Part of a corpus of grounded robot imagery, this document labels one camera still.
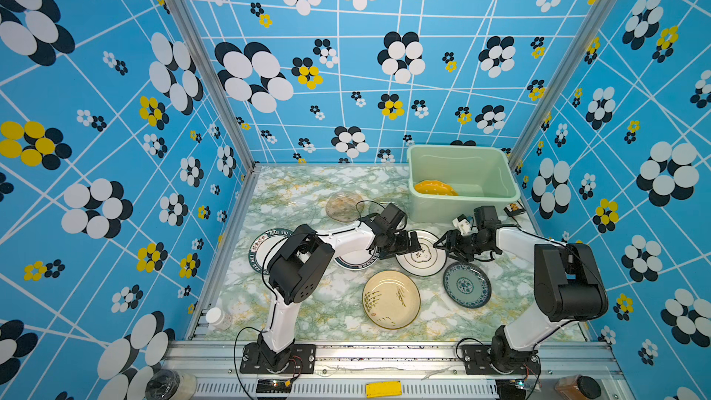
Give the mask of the white black rimmed plate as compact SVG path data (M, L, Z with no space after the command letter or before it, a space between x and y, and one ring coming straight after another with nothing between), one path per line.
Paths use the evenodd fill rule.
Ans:
M434 246L439 237L424 230L415 230L411 233L416 233L418 236L420 251L397 256L398 264L406 272L418 277L436 275L444 268L447 261L446 251Z

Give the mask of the green rimmed white plate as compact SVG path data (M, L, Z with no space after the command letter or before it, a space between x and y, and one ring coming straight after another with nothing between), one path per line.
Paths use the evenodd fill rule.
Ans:
M378 261L377 254L366 249L359 249L342 253L335 257L334 262L347 270L364 270Z

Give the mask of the yellow polka dot plate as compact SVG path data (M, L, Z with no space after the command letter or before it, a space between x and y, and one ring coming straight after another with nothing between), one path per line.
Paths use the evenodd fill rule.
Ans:
M419 194L432 194L433 196L458 196L457 191L451 185L436 180L416 183L414 190Z

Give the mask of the greenish clear glass plate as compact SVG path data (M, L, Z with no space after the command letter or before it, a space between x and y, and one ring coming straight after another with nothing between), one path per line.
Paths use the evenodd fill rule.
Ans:
M369 215L381 214L383 212L383 209L385 209L385 205L383 205L382 203L379 203L377 201L368 200L367 212Z

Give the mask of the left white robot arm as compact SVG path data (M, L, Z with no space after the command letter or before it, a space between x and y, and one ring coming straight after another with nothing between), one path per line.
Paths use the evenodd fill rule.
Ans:
M366 251L389 259L421 249L416 233L400 226L404 221L405 211L390 204L336 230L317 231L302 224L278 244L263 265L272 304L267 327L257 337L258 355L269 369L281 370L289 362L300 304L315 292L337 257Z

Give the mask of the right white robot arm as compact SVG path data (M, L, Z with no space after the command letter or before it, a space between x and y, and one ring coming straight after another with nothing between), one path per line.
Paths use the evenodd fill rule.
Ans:
M447 231L434 244L448 256L469 263L484 252L513 254L533 264L535 303L492 338L492 366L507 373L537 354L556 331L574 321L595 320L609 301L594 253L587 244L568 244L529 233L499 220L495 207L474 209L475 231Z

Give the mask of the light green plastic bin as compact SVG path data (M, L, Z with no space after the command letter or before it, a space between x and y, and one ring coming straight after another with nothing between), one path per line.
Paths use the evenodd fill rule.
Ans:
M450 223L481 206L499 212L520 199L504 152L482 146L421 144L407 150L409 202L407 215L416 222ZM455 194L427 194L416 186L438 181Z

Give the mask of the blue patterned plate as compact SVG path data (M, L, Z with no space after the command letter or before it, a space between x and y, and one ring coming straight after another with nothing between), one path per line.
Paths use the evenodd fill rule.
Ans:
M492 285L486 273L468 263L453 263L444 271L443 285L446 294L461 307L479 309L488 304Z

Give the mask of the beige bamboo pattern plate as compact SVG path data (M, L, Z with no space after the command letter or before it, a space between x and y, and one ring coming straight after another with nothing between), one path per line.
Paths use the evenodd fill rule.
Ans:
M420 290L402 272L384 270L366 282L362 305L368 319L377 326L400 330L418 318L421 308Z

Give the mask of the small black orange device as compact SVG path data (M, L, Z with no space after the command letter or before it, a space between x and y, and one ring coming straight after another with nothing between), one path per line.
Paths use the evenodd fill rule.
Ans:
M526 209L524 209L524 207L520 206L517 203L512 203L504 207L504 211L509 218L514 218L516 216L520 216L526 213Z

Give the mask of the brownish clear glass plate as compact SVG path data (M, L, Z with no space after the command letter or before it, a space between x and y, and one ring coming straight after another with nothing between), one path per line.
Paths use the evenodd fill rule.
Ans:
M361 217L363 198L354 192L337 192L332 194L325 206L326 215L335 221L351 223Z

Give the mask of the brown jar black lid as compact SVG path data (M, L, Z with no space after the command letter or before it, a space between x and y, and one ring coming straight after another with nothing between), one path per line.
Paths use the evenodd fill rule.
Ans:
M555 384L555 391L568 400L593 400L602 395L598 381L590 376L572 375L561 378Z

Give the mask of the clear glass lid jar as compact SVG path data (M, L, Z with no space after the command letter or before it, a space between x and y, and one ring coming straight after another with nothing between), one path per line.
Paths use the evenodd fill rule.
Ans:
M146 385L147 400L191 400L197 390L194 375L177 370L160 370Z

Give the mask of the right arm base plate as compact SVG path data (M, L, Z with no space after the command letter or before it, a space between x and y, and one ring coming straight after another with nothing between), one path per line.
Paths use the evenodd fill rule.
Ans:
M541 373L541 361L533 352L492 353L488 344L463 344L455 350L463 362L466 374L486 376L510 376L523 378Z

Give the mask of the yellow tag on rail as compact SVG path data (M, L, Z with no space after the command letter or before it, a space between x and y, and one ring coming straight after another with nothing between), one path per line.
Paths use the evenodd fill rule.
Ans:
M401 396L402 394L403 384L401 381L379 381L366 385L366 398L368 399Z

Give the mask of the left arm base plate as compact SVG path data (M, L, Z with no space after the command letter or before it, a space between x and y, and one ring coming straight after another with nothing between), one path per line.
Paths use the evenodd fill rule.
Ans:
M314 344L291 344L280 353L264 344L250 343L238 358L240 374L313 374L317 347Z

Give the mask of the aluminium front rail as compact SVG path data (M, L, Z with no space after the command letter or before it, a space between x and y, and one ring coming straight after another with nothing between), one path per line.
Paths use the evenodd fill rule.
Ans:
M633 393L611 349L602 343L553 343L539 351L539 366L514 375L468 375L452 343L321 342L312 373L288 394L258 387L260 376L238 374L241 342L177 342L165 359L171 370L196 376L197 399L364 399L370 383L398 381L403 399L499 399L512 386L514 399L557 399L557 382L573 375L594 378L604 399Z

